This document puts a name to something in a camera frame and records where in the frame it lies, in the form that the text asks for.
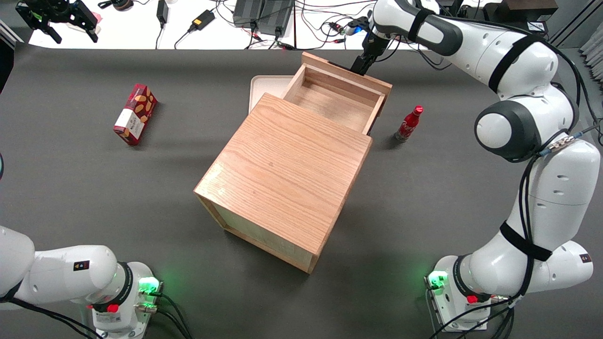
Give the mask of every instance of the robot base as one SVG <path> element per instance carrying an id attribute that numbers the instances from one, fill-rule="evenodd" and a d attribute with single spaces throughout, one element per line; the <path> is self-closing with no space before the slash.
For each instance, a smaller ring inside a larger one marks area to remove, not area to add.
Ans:
<path id="1" fill-rule="evenodd" d="M 119 306 L 119 312 L 101 313 L 93 310 L 92 317 L 96 333 L 107 339 L 142 339 L 147 331 L 151 314 L 141 311 L 139 305 L 156 305 L 157 297 L 142 294 L 140 284 L 142 278 L 152 278 L 151 269 L 141 262 L 129 262 L 132 270 L 132 288 L 125 302 Z"/>
<path id="2" fill-rule="evenodd" d="M 456 287 L 456 283 L 452 276 L 452 268 L 457 258 L 457 256 L 445 256 L 440 259 L 437 264 L 435 264 L 434 271 L 429 275 L 429 278 L 426 279 L 427 286 L 430 289 L 429 294 L 431 295 L 431 303 L 441 326 L 466 311 L 478 306 L 490 304 L 490 300 L 483 303 L 469 304 L 466 296 L 461 294 Z M 435 290 L 432 289 L 432 284 L 429 281 L 434 275 L 436 277 L 442 277 L 440 279 L 440 287 Z M 455 322 L 446 326 L 443 331 L 466 331 L 485 320 L 488 316 L 490 316 L 490 308 L 479 309 L 457 319 Z M 483 331 L 485 329 L 487 329 L 487 323 L 484 323 L 475 330 Z"/>

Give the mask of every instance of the green light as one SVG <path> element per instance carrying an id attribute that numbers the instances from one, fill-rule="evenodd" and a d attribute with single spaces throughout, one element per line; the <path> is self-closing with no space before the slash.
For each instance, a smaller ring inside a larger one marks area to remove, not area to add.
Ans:
<path id="1" fill-rule="evenodd" d="M 143 293 L 157 292 L 159 289 L 159 280 L 155 277 L 145 277 L 138 281 L 138 291 Z"/>
<path id="2" fill-rule="evenodd" d="M 444 288 L 444 284 L 448 280 L 448 273 L 444 271 L 433 271 L 429 274 L 428 278 L 431 288 L 434 290 Z"/>

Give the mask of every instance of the white sticker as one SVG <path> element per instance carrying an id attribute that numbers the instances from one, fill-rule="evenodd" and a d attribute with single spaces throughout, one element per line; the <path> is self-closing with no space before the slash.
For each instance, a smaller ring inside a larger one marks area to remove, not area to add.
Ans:
<path id="1" fill-rule="evenodd" d="M 536 19 L 536 21 L 547 21 L 548 19 L 551 18 L 551 16 L 553 16 L 553 15 L 552 14 L 541 15 L 538 17 L 538 19 Z"/>
<path id="2" fill-rule="evenodd" d="M 96 322 L 98 323 L 119 323 L 121 321 L 121 314 L 117 313 L 97 313 Z"/>
<path id="3" fill-rule="evenodd" d="M 528 22 L 528 29 L 536 32 L 544 32 L 545 25 L 542 22 Z"/>
<path id="4" fill-rule="evenodd" d="M 128 120 L 128 124 L 125 126 L 130 130 L 130 133 L 136 138 L 140 139 L 140 133 L 142 132 L 142 128 L 145 127 L 145 124 L 140 121 L 140 118 L 136 116 L 134 112 L 130 115 L 130 119 Z"/>

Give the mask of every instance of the red snack box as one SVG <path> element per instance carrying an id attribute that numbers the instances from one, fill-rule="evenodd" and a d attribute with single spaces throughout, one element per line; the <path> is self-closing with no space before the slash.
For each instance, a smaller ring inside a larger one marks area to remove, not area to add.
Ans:
<path id="1" fill-rule="evenodd" d="M 157 98 L 151 93 L 148 86 L 135 84 L 124 109 L 113 126 L 113 131 L 128 145 L 138 145 L 140 136 L 147 127 L 156 104 Z"/>

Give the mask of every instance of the wooden panel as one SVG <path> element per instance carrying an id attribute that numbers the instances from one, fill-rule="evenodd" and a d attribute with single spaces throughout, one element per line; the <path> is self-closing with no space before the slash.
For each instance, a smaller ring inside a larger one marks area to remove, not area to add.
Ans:
<path id="1" fill-rule="evenodd" d="M 283 100 L 291 101 L 291 99 L 293 99 L 293 97 L 295 96 L 295 93 L 302 86 L 305 78 L 306 65 L 302 65 L 300 69 L 297 70 L 297 73 L 295 73 L 295 76 L 293 76 L 293 79 L 291 79 L 291 82 L 289 82 L 289 86 L 287 86 L 287 89 L 285 89 L 283 94 Z"/>
<path id="2" fill-rule="evenodd" d="M 199 199 L 199 201 L 201 202 L 201 204 L 203 206 L 205 206 L 205 208 L 207 209 L 207 211 L 209 212 L 209 214 L 211 214 L 212 218 L 220 225 L 222 226 L 223 229 L 225 229 L 226 227 L 228 227 L 228 225 L 226 224 L 226 221 L 224 221 L 224 219 L 222 219 L 222 216 L 220 215 L 220 213 L 218 213 L 218 211 L 216 210 L 216 207 L 214 207 L 214 205 L 212 204 L 211 201 L 205 199 L 204 197 L 196 194 L 197 198 Z"/>
<path id="3" fill-rule="evenodd" d="M 304 271 L 306 271 L 310 266 L 312 254 L 308 251 L 303 250 L 299 246 L 284 240 L 272 232 L 267 231 L 266 229 L 252 223 L 242 216 L 234 214 L 220 205 L 215 205 L 215 208 L 229 227 L 236 229 L 248 237 L 253 238 L 257 242 L 266 245 L 270 249 L 274 250 L 274 252 L 280 253 L 282 255 L 281 257 L 290 258 L 292 261 L 296 262 L 299 267 L 303 267 Z"/>
<path id="4" fill-rule="evenodd" d="M 374 107 L 375 103 L 381 96 L 381 93 L 376 92 L 375 90 L 360 84 L 354 84 L 345 78 L 328 73 L 313 66 L 306 67 L 305 81 L 317 84 L 321 87 L 329 89 L 332 92 L 372 107 Z"/>
<path id="5" fill-rule="evenodd" d="M 324 69 L 327 72 L 333 73 L 335 75 L 339 75 L 342 78 L 348 79 L 353 83 L 358 83 L 368 88 L 371 88 L 377 92 L 385 94 L 385 99 L 387 100 L 387 96 L 391 92 L 391 85 L 381 81 L 379 79 L 375 79 L 373 77 L 369 77 L 368 75 L 359 75 L 356 73 L 352 73 L 346 69 L 343 69 L 339 66 L 333 65 L 329 63 L 329 61 L 319 58 L 315 55 L 312 55 L 308 52 L 304 52 L 301 55 L 301 62 L 310 66 L 314 66 L 316 68 Z"/>
<path id="6" fill-rule="evenodd" d="M 372 123 L 368 120 L 373 106 L 364 105 L 313 83 L 305 82 L 291 102 L 356 132 L 362 133 L 366 125 Z"/>
<path id="7" fill-rule="evenodd" d="M 310 270 L 308 267 L 304 267 L 304 266 L 302 266 L 302 265 L 301 265 L 301 264 L 299 264 L 298 262 L 293 261 L 291 258 L 289 258 L 289 257 L 287 257 L 287 256 L 282 255 L 281 253 L 279 253 L 279 252 L 277 252 L 277 251 L 275 251 L 275 250 L 271 249 L 270 247 L 268 247 L 268 246 L 266 246 L 266 245 L 262 244 L 261 242 L 259 242 L 259 241 L 255 240 L 255 239 L 253 239 L 253 238 L 250 238 L 250 237 L 249 237 L 249 236 L 247 236 L 246 234 L 241 233 L 240 231 L 238 231 L 238 230 L 236 230 L 236 229 L 234 229 L 234 228 L 227 227 L 227 228 L 225 228 L 225 230 L 227 230 L 228 232 L 230 232 L 230 233 L 232 233 L 232 234 L 234 234 L 234 235 L 238 236 L 239 238 L 241 238 L 241 239 L 245 240 L 246 242 L 249 242 L 250 244 L 255 245 L 256 247 L 259 247 L 261 250 L 264 250 L 264 251 L 266 251 L 266 252 L 268 252 L 268 253 L 272 254 L 273 256 L 275 256 L 275 257 L 277 257 L 277 258 L 281 259 L 282 261 L 286 262 L 286 263 L 287 263 L 287 264 L 289 264 L 289 265 L 293 265 L 293 266 L 295 266 L 295 267 L 299 268 L 300 270 L 302 270 L 302 271 L 304 271 L 304 272 L 306 272 L 306 273 L 312 273 L 312 270 Z"/>
<path id="8" fill-rule="evenodd" d="M 265 94 L 195 193 L 318 256 L 371 143 Z"/>
<path id="9" fill-rule="evenodd" d="M 385 101 L 385 94 L 382 94 L 379 97 L 379 99 L 377 100 L 377 103 L 375 104 L 375 107 L 373 108 L 371 115 L 368 117 L 367 125 L 362 130 L 362 134 L 368 135 L 369 132 L 371 132 L 371 129 L 373 128 L 373 124 L 375 123 L 375 120 L 379 116 L 379 114 L 381 112 L 381 108 L 383 108 L 384 101 Z"/>

